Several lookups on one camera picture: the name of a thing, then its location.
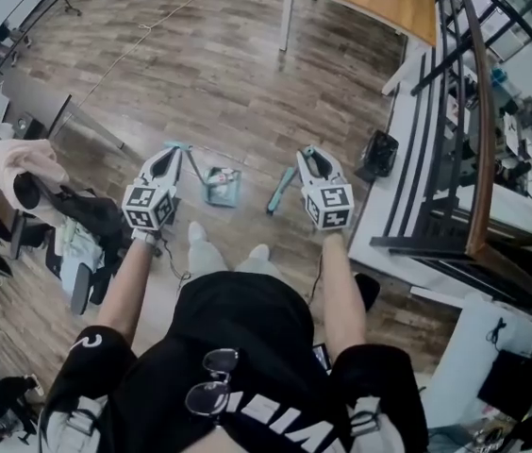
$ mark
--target table leg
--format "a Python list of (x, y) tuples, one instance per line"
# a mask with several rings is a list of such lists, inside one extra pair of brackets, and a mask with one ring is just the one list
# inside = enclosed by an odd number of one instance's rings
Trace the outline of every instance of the table leg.
[(113, 136), (108, 129), (106, 129), (99, 122), (95, 121), (94, 118), (92, 118), (86, 111), (80, 109), (74, 103), (70, 102), (69, 104), (67, 104), (67, 108), (65, 110), (67, 112), (71, 112), (71, 114), (77, 120), (79, 120), (82, 125), (93, 129), (94, 131), (96, 131), (97, 134), (105, 138), (110, 143), (114, 144), (118, 149), (122, 149), (124, 147), (123, 141)]
[(281, 21), (281, 40), (278, 48), (287, 50), (287, 40), (289, 38), (289, 27), (291, 25), (291, 13), (293, 12), (293, 0), (283, 1), (283, 20)]
[(386, 85), (383, 86), (383, 89), (381, 90), (382, 94), (388, 95), (390, 92), (392, 92), (395, 87), (400, 84), (400, 81), (404, 79), (408, 73), (412, 70), (412, 68), (421, 60), (422, 55), (424, 52), (428, 49), (426, 45), (420, 44), (413, 52), (410, 54), (403, 64), (398, 68), (398, 70), (394, 73), (392, 77), (390, 77), (390, 80), (386, 82)]

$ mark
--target wooden handrail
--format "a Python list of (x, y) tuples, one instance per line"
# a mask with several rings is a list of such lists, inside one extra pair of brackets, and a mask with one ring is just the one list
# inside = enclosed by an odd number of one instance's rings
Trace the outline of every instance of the wooden handrail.
[(475, 183), (472, 219), (465, 252), (475, 257), (486, 245), (488, 233), (490, 204), (492, 203), (492, 185), (494, 182), (494, 114), (492, 88), (486, 60), (486, 47), (477, 20), (472, 0), (463, 0), (467, 23), (472, 35), (474, 57), (477, 71), (477, 89), (480, 105), (480, 132), (477, 164), (477, 181)]

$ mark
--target black railing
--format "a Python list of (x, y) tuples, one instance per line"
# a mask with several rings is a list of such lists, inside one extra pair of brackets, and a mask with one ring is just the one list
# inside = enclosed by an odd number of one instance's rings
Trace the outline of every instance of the black railing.
[[(480, 29), (481, 16), (478, 18), (476, 15), (472, 0), (462, 0), (459, 9), (454, 0), (448, 0), (449, 18), (454, 25), (455, 35), (463, 34), (467, 42), (463, 45), (458, 42), (457, 49), (449, 52), (445, 0), (436, 1), (441, 21), (441, 49), (431, 50), (427, 75), (424, 75), (424, 71), (428, 55), (422, 58), (420, 84), (411, 92), (416, 97), (416, 108), (391, 215), (383, 236), (373, 237), (371, 245), (386, 248), (393, 255), (418, 260), (495, 299), (532, 313), (532, 276), (518, 265), (523, 263), (519, 254), (524, 251), (524, 244), (532, 244), (532, 235), (490, 219), (495, 125), (487, 47)], [(459, 29), (458, 13), (461, 10), (465, 11), (467, 17), (467, 32)], [(465, 126), (467, 96), (463, 53), (468, 48), (474, 52), (477, 75), (476, 130), (472, 126), (466, 129)], [(437, 55), (441, 56), (440, 62), (437, 62)], [(451, 87), (451, 76), (456, 77), (454, 89)], [(435, 88), (440, 90), (440, 95), (438, 111), (433, 113)], [(457, 124), (449, 138), (446, 120), (451, 91), (457, 101)], [(420, 119), (422, 112), (425, 113), (423, 124)], [(475, 109), (472, 109), (472, 114), (476, 114)], [(430, 139), (430, 128), (434, 129), (433, 139)], [(432, 149), (432, 155), (427, 179), (423, 194), (418, 195), (429, 148)], [(474, 184), (474, 194), (471, 206), (463, 204), (463, 208), (460, 208), (457, 190), (464, 178), (461, 173), (464, 171), (466, 155), (473, 161), (473, 171), (468, 178)], [(410, 186), (407, 182), (409, 170), (412, 179)], [(400, 209), (401, 202), (406, 203), (403, 210)]]

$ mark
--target wooden floor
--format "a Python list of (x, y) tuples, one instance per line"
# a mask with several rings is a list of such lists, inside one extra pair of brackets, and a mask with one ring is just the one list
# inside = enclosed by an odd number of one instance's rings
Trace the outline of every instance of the wooden floor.
[[(391, 100), (380, 89), (399, 64), (403, 39), (341, 5), (296, 0), (289, 50), (282, 54), (282, 0), (193, 0), (135, 46), (147, 33), (139, 25), (153, 25), (188, 1), (72, 0), (84, 11), (81, 18), (58, 3), (32, 30), (34, 44), (19, 67), (71, 92), (125, 142), (120, 152), (69, 122), (54, 143), (59, 161), (81, 185), (121, 200), (142, 161), (166, 140), (194, 144), (201, 168), (242, 171), (240, 205), (216, 209), (202, 201), (185, 163), (182, 202), (166, 233), (178, 270), (186, 267), (188, 224), (198, 220), (230, 265), (267, 243), (273, 262), (306, 297), (321, 238), (302, 210), (298, 186), (274, 217), (265, 214), (266, 203), (294, 152), (314, 143), (342, 162), (358, 213), (368, 188), (352, 172), (372, 133), (385, 129)], [(0, 289), (0, 374), (33, 371), (47, 387), (95, 310), (82, 318), (69, 313), (58, 281), (42, 265), (43, 253), (25, 252), (13, 262), (14, 278)], [(368, 339), (399, 345), (416, 370), (433, 371), (457, 313), (410, 296), (402, 282), (379, 278), (383, 291), (370, 312)], [(137, 352), (167, 330), (177, 285), (168, 261), (154, 260)], [(317, 339), (321, 304), (317, 289), (311, 304)]]

